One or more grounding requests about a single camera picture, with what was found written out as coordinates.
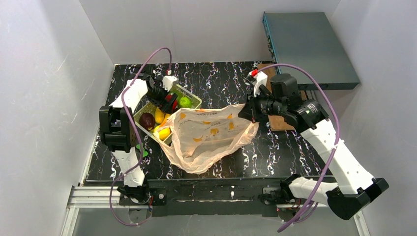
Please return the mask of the red fake apple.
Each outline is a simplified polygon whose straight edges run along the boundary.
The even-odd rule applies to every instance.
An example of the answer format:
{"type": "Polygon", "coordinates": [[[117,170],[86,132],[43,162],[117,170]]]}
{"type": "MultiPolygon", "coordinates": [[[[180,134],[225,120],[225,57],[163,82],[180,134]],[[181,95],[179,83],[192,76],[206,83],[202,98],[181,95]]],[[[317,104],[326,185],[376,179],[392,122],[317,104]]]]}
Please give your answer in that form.
{"type": "Polygon", "coordinates": [[[171,111],[174,111],[178,106],[178,96],[174,93],[168,94],[165,100],[171,105],[171,111]]]}

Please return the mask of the yellow fake lemon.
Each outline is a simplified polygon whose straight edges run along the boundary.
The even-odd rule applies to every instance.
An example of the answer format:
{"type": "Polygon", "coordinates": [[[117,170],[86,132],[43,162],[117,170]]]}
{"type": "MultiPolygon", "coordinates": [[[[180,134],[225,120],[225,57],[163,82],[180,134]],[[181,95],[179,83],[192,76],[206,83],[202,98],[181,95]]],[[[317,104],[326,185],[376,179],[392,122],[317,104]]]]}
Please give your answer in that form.
{"type": "Polygon", "coordinates": [[[163,128],[158,132],[159,139],[162,141],[166,140],[170,134],[171,134],[170,128],[163,128]]]}

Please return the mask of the translucent peach plastic bag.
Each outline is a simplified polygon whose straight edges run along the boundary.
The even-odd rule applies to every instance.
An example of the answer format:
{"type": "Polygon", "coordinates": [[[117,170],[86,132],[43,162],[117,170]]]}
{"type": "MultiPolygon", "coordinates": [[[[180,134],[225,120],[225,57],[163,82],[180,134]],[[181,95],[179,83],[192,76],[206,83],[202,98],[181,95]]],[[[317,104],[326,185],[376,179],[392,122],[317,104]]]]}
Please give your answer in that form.
{"type": "Polygon", "coordinates": [[[214,163],[252,142],[259,128],[257,122],[238,117],[244,105],[222,109],[180,108],[153,135],[168,160],[190,174],[202,174],[214,163]],[[158,132],[170,128],[166,140],[158,132]]]}

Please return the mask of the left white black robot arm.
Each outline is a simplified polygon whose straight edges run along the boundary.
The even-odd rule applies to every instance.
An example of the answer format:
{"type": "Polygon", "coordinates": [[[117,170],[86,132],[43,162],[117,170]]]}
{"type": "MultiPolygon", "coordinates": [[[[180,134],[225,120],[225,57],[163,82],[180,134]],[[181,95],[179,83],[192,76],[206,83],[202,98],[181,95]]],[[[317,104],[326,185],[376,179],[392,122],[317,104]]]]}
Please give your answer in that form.
{"type": "Polygon", "coordinates": [[[144,97],[164,111],[172,112],[174,100],[166,97],[177,83],[178,79],[172,75],[157,79],[150,73],[140,74],[127,81],[114,102],[99,109],[100,140],[116,158],[123,177],[123,186],[118,187],[118,191],[135,203],[147,203],[150,194],[140,168],[145,151],[133,112],[144,97]]]}

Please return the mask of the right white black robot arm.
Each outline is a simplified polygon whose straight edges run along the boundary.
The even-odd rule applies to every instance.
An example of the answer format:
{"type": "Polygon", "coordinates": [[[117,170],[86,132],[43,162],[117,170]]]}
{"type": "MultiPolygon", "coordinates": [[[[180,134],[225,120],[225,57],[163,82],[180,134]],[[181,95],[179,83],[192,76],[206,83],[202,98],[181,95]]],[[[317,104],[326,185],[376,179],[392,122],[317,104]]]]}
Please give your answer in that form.
{"type": "Polygon", "coordinates": [[[238,116],[251,122],[283,117],[329,163],[335,178],[335,182],[328,183],[293,174],[282,180],[277,190],[264,194],[266,202],[310,198],[328,206],[339,218],[349,220],[388,189],[388,182],[370,174],[337,137],[323,107],[315,100],[302,99],[293,76],[279,74],[269,79],[254,70],[247,79],[254,88],[238,116]]]}

